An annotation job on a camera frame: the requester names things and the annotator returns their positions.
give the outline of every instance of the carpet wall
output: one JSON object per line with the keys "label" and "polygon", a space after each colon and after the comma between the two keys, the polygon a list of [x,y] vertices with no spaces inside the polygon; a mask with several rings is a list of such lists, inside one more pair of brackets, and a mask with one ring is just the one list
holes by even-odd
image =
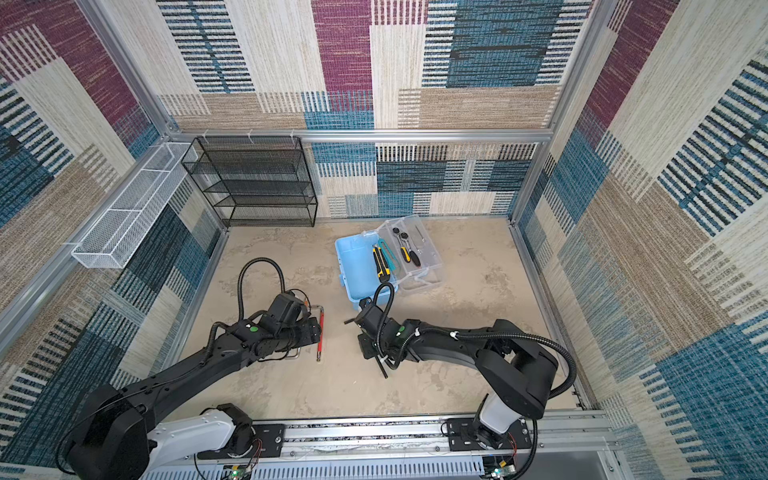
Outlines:
{"label": "carpet wall", "polygon": [[536,144],[305,143],[320,218],[509,214]]}
{"label": "carpet wall", "polygon": [[183,129],[539,128],[591,0],[104,0]]}
{"label": "carpet wall", "polygon": [[768,4],[621,0],[521,219],[640,479],[768,478]]}
{"label": "carpet wall", "polygon": [[56,442],[100,385],[160,370],[219,240],[186,179],[123,270],[78,266],[0,363],[0,474],[59,478]]}
{"label": "carpet wall", "polygon": [[74,0],[0,12],[3,310],[158,134]]}

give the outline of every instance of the yellow box cutter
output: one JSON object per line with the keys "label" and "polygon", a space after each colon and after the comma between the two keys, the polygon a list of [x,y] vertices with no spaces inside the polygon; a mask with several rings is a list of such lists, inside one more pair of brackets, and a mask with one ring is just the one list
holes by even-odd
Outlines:
{"label": "yellow box cutter", "polygon": [[373,261],[376,262],[376,274],[379,276],[379,282],[389,282],[389,264],[384,258],[384,253],[378,245],[373,246]]}

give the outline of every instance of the aluminum rail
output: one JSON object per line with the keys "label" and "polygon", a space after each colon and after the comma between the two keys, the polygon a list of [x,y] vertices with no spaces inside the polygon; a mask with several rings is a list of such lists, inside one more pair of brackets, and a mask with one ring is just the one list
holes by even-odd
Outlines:
{"label": "aluminum rail", "polygon": [[312,142],[549,142],[548,128],[495,128],[477,130],[181,130],[169,131],[171,141],[191,142],[196,137],[259,137],[290,136]]}

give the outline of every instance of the tool handle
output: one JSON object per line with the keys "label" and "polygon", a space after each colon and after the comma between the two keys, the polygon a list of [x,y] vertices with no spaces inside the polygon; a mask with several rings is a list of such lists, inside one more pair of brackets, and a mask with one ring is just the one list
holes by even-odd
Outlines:
{"label": "tool handle", "polygon": [[381,278],[384,275],[382,265],[379,263],[379,256],[376,254],[376,248],[373,248],[373,261],[376,262],[376,275]]}
{"label": "tool handle", "polygon": [[419,256],[416,255],[416,252],[414,252],[413,250],[411,250],[411,260],[413,261],[414,265],[421,267],[422,261],[419,259]]}
{"label": "tool handle", "polygon": [[323,353],[323,321],[326,319],[326,311],[320,309],[320,341],[317,343],[317,361],[320,361],[320,354]]}

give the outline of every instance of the blue plastic tray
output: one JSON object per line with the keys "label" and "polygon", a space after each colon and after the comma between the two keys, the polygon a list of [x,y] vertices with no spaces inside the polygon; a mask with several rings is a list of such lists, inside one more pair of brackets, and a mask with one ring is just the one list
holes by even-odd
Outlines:
{"label": "blue plastic tray", "polygon": [[[373,294],[381,284],[376,274],[376,263],[373,261],[373,246],[379,242],[376,232],[366,235],[358,233],[351,237],[339,238],[336,241],[336,255],[339,258],[341,275],[339,280],[346,288],[349,301],[356,308],[359,301]],[[379,305],[386,305],[389,299],[389,289],[379,294]]]}

